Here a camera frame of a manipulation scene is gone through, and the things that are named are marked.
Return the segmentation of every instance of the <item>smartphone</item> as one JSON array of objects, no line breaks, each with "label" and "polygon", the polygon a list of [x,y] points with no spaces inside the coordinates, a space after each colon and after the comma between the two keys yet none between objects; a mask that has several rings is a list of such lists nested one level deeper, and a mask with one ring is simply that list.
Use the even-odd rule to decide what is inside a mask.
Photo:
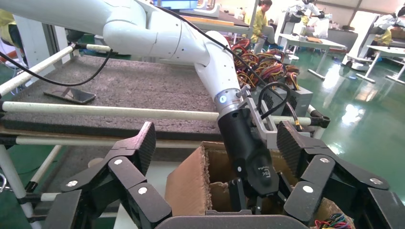
[{"label": "smartphone", "polygon": [[57,87],[55,89],[45,91],[43,94],[54,98],[63,99],[75,104],[86,104],[94,100],[96,97],[96,94],[84,92],[71,87]]}]

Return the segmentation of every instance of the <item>white bolt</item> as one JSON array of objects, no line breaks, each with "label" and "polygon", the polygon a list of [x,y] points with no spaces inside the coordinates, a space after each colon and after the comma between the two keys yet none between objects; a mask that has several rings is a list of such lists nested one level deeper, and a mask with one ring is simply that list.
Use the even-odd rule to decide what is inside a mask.
[{"label": "white bolt", "polygon": [[329,163],[329,160],[327,158],[324,158],[324,157],[321,158],[320,161],[323,162],[323,163]]},{"label": "white bolt", "polygon": [[77,180],[72,180],[69,183],[67,183],[66,186],[73,187],[73,186],[77,185],[77,183],[79,183]]},{"label": "white bolt", "polygon": [[383,184],[383,182],[380,181],[380,180],[377,179],[377,178],[371,178],[370,181],[373,182],[373,183],[375,183],[376,185],[382,185],[382,184]]},{"label": "white bolt", "polygon": [[116,164],[116,165],[119,165],[119,164],[121,164],[121,163],[122,163],[122,160],[121,160],[121,159],[118,159],[118,160],[114,161],[114,164]]},{"label": "white bolt", "polygon": [[308,193],[312,193],[314,192],[314,189],[311,188],[310,186],[305,185],[304,187],[302,187],[302,189]]},{"label": "white bolt", "polygon": [[147,190],[148,190],[147,188],[141,187],[140,189],[138,189],[138,193],[142,195],[145,194]]}]

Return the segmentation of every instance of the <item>white robotic arm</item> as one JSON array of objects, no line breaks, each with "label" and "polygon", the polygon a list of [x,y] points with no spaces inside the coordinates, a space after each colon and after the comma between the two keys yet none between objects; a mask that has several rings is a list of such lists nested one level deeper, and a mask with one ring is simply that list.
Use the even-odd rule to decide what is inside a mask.
[{"label": "white robotic arm", "polygon": [[297,0],[292,6],[288,7],[287,11],[301,18],[308,9],[315,16],[321,15],[320,10],[314,5],[313,0]]},{"label": "white robotic arm", "polygon": [[[240,102],[230,53],[184,21],[141,0],[0,0],[13,14],[77,31],[102,35],[118,52],[194,63],[218,111]],[[220,33],[207,34],[224,45]]]},{"label": "white robotic arm", "polygon": [[405,6],[399,7],[395,13],[381,16],[375,23],[374,27],[380,27],[387,30],[390,26],[398,25],[405,30],[405,22],[400,17],[405,15]]}]

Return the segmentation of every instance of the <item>white robot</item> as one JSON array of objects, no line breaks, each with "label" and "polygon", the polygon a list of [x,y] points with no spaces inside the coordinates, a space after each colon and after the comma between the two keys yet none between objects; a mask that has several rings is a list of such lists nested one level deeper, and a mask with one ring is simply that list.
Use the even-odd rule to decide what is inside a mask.
[{"label": "white robot", "polygon": [[399,26],[405,31],[405,22],[400,19],[405,15],[405,6],[401,6],[395,13],[375,16],[371,21],[364,21],[363,27],[369,28],[358,32],[358,37],[350,52],[344,57],[342,64],[358,71],[368,71],[372,60],[365,59],[368,45],[371,45],[376,35],[382,35],[390,26]]},{"label": "white robot", "polygon": [[305,12],[310,10],[313,16],[323,19],[324,12],[320,11],[314,5],[315,0],[296,0],[293,5],[289,6],[278,19],[278,26],[275,32],[275,40],[279,42],[280,46],[285,47],[287,41],[279,41],[280,34],[292,34],[296,23],[301,22],[301,18],[305,16]]},{"label": "white robot", "polygon": [[[0,0],[0,8],[43,23],[101,35],[117,52],[194,63],[220,113],[240,102],[232,55],[187,23],[143,0]],[[228,45],[220,33],[207,34]]]}]

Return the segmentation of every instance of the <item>green floor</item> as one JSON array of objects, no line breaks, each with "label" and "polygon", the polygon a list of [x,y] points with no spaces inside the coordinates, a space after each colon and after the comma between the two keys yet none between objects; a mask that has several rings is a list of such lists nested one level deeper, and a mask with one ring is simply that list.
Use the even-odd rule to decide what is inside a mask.
[{"label": "green floor", "polygon": [[[356,79],[356,72],[340,67],[330,54],[320,72],[326,80],[321,81],[307,72],[307,68],[316,68],[320,56],[303,52],[299,57],[300,61],[294,63],[301,69],[299,85],[314,92],[312,105],[331,118],[322,140],[341,158],[387,179],[404,201],[405,86],[384,78],[393,74],[389,70],[398,72],[400,67],[379,62],[370,76],[376,84],[371,84]],[[0,83],[10,74],[0,66]],[[38,167],[51,149],[50,146],[15,146],[10,150],[17,171],[24,173],[21,175],[24,184],[34,174],[26,172]],[[113,219],[101,219],[97,228],[112,228],[113,222]],[[9,192],[0,195],[0,228],[29,228]]]}]

